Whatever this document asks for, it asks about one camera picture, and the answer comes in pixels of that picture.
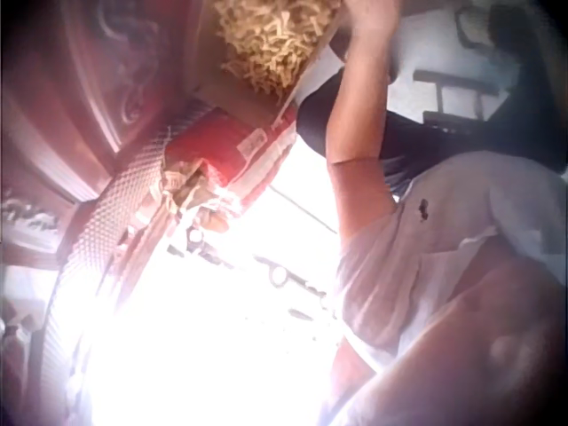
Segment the package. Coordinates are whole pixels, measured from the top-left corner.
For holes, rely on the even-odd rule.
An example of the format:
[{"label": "package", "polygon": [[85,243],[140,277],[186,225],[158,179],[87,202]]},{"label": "package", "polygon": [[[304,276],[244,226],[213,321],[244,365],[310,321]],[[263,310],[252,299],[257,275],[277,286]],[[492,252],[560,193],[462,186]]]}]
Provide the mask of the package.
[{"label": "package", "polygon": [[237,217],[272,182],[296,141],[296,109],[279,124],[256,129],[219,108],[205,114],[166,147],[166,162],[201,161],[217,209]]}]

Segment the red package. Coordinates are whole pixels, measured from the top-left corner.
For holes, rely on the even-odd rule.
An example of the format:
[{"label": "red package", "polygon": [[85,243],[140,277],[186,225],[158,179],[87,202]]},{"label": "red package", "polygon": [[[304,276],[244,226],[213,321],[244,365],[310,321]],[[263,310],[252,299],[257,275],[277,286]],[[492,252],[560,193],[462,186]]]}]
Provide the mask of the red package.
[{"label": "red package", "polygon": [[202,158],[209,181],[226,188],[262,159],[295,119],[296,109],[291,106],[274,129],[254,129],[216,108],[175,138],[166,155],[185,162]]}]

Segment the person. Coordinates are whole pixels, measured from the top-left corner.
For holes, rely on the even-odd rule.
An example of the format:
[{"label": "person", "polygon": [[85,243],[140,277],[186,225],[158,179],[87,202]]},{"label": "person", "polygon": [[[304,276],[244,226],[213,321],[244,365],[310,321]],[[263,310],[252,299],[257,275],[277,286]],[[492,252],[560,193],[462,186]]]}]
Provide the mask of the person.
[{"label": "person", "polygon": [[[517,86],[490,119],[477,126],[474,135],[443,132],[387,111],[380,161],[386,183],[398,197],[425,170],[454,155],[473,151],[522,156],[557,173],[566,170],[565,127],[548,85],[537,37],[525,12],[519,7],[493,5],[487,15],[488,38],[495,49],[522,64]],[[460,20],[456,18],[456,22],[459,28]],[[459,34],[461,39],[466,37],[463,31]],[[349,39],[349,29],[345,27],[332,39],[332,49],[343,60]],[[464,46],[475,46],[462,41]],[[391,63],[390,66],[392,81],[396,67]],[[323,156],[327,122],[342,78],[341,69],[308,96],[298,111],[298,134]]]},{"label": "person", "polygon": [[321,423],[546,424],[565,392],[566,183],[475,150],[441,156],[395,202],[377,159],[400,0],[345,3],[325,156],[341,245],[331,296],[353,374]]}]

